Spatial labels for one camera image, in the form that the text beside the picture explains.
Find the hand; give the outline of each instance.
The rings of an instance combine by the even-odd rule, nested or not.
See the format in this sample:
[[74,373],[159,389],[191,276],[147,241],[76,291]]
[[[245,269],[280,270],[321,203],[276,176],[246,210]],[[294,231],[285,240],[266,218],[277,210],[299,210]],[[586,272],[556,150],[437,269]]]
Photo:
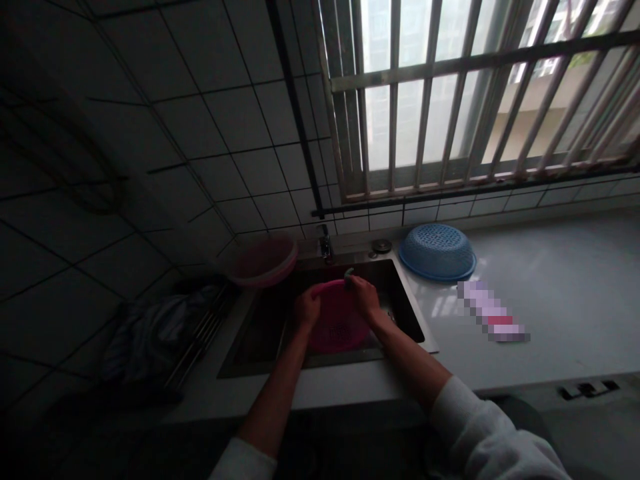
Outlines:
[[373,318],[378,316],[381,311],[377,290],[372,284],[364,280],[364,278],[360,278],[356,275],[350,276],[350,280],[358,312],[365,320],[371,321]]
[[317,285],[313,285],[304,293],[300,294],[295,300],[293,306],[295,312],[295,319],[298,322],[298,326],[301,329],[310,333],[313,330],[318,318],[320,318],[320,296],[316,298],[311,297],[311,292]]

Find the white sleeve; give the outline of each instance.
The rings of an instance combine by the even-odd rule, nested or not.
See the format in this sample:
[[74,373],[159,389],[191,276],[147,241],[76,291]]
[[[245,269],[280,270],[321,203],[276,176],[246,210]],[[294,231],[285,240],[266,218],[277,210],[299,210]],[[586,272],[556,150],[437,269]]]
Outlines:
[[482,401],[457,377],[430,415],[456,469],[472,480],[571,480],[546,440],[516,430],[494,402]]
[[234,437],[211,472],[209,480],[271,480],[276,460]]

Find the person's left hand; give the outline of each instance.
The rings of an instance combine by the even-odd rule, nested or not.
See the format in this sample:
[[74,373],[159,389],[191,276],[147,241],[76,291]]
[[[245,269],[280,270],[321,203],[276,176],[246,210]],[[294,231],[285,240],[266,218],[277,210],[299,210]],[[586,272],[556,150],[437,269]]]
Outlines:
[[300,294],[296,298],[294,305],[295,319],[298,322],[298,326],[306,329],[309,333],[318,322],[318,318],[320,318],[320,295],[316,298],[311,297],[311,292],[315,287],[316,285],[313,285]]

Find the faucet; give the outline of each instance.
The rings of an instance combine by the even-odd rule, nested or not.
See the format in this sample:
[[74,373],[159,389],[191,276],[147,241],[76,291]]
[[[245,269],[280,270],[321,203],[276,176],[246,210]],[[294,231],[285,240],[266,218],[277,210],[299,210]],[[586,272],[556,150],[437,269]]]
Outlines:
[[320,255],[324,258],[327,265],[333,265],[333,247],[331,246],[331,238],[329,236],[329,230],[323,223],[316,228],[320,232],[321,236],[318,239],[320,245]]

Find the sink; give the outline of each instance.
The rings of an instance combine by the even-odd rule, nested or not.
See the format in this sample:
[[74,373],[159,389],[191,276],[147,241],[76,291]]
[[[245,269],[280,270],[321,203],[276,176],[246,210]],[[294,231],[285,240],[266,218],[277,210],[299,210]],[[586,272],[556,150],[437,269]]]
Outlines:
[[[227,354],[218,378],[259,375],[272,370],[280,352],[295,330],[293,302],[315,283],[343,278],[348,268],[368,280],[378,290],[380,306],[416,343],[430,351],[437,350],[427,324],[422,318],[404,272],[394,252],[370,258],[368,252],[334,256],[326,266],[322,259],[298,261],[284,281],[259,291]],[[322,354],[307,351],[303,368],[378,360],[384,357],[381,344],[373,332],[354,350]]]

